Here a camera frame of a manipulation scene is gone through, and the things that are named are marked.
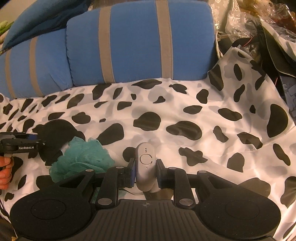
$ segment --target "white oval device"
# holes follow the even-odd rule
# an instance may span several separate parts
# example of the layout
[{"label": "white oval device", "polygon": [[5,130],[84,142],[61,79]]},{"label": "white oval device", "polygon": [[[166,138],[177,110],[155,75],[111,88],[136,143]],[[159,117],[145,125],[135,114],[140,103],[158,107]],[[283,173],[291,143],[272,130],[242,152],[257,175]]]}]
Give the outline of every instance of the white oval device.
[{"label": "white oval device", "polygon": [[136,183],[138,189],[148,192],[156,181],[156,155],[154,147],[147,142],[136,148]]}]

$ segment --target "beige stripe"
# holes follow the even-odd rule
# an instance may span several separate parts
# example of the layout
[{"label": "beige stripe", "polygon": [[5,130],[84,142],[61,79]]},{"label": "beige stripe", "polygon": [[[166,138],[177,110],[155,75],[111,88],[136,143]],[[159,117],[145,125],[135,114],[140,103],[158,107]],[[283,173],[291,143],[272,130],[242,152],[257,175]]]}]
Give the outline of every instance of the beige stripe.
[{"label": "beige stripe", "polygon": [[101,8],[99,17],[99,49],[105,83],[115,83],[110,48],[110,15],[111,6]]},{"label": "beige stripe", "polygon": [[10,76],[10,54],[11,54],[11,49],[7,51],[5,56],[5,77],[6,77],[8,91],[11,97],[15,99],[16,95],[12,87],[11,76]]},{"label": "beige stripe", "polygon": [[163,78],[173,78],[173,41],[168,1],[156,0],[160,39],[161,72]]},{"label": "beige stripe", "polygon": [[36,74],[36,56],[35,56],[36,43],[37,43],[37,37],[32,38],[30,42],[30,55],[29,55],[30,78],[31,78],[31,84],[36,94],[39,97],[43,97],[44,95],[39,88],[38,81],[37,81],[37,74]]}]

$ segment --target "striped cushion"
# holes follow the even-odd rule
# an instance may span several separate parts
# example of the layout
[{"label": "striped cushion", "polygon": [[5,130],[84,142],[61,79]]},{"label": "striped cushion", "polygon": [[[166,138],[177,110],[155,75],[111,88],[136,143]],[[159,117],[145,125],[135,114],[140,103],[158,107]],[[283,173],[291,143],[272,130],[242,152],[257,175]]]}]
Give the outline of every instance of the striped cushion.
[{"label": "striped cushion", "polygon": [[216,60],[214,42],[211,9],[195,0],[125,2],[67,23],[75,86],[203,79]]},{"label": "striped cushion", "polygon": [[0,92],[14,99],[71,88],[65,35],[65,29],[43,34],[1,55]]}]

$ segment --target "fingernail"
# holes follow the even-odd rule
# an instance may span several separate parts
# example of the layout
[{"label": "fingernail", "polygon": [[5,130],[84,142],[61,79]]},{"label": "fingernail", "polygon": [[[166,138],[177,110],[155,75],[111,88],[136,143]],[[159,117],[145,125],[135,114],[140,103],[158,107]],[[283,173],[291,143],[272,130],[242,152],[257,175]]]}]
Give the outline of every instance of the fingernail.
[{"label": "fingernail", "polygon": [[5,164],[9,164],[10,161],[11,161],[11,160],[10,160],[9,157],[7,157],[7,156],[4,157],[4,163],[5,163]]}]

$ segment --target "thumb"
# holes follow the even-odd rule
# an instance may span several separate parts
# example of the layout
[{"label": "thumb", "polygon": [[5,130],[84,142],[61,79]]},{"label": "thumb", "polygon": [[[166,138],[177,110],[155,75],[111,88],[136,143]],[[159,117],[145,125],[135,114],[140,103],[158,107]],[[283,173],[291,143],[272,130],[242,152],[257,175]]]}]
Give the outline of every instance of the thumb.
[{"label": "thumb", "polygon": [[10,163],[10,158],[6,156],[0,156],[0,167],[5,167]]}]

